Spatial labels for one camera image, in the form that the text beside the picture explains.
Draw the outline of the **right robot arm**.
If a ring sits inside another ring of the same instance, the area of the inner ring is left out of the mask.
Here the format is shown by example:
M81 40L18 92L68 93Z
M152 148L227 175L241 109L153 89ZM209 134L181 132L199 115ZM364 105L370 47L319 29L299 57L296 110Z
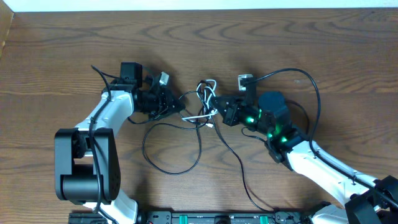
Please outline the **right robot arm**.
M325 205L313 212L311 223L397 223L397 179L377 179L339 161L310 136L292 124L282 93L257 96L255 87L243 96L216 96L206 100L228 126L242 124L267 137L266 149L273 160L303 175L327 191L341 207Z

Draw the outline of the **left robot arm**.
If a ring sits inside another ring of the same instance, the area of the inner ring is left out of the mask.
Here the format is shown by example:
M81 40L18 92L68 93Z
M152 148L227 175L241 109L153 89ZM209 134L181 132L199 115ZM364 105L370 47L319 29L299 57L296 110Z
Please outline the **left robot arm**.
M168 87L169 74L144 77L143 65L121 63L120 75L94 68L104 81L101 99L74 128L54 137L55 194L60 200L90 208L108 223L139 223L138 203L121 190L115 138L134 113L158 121L184 109Z

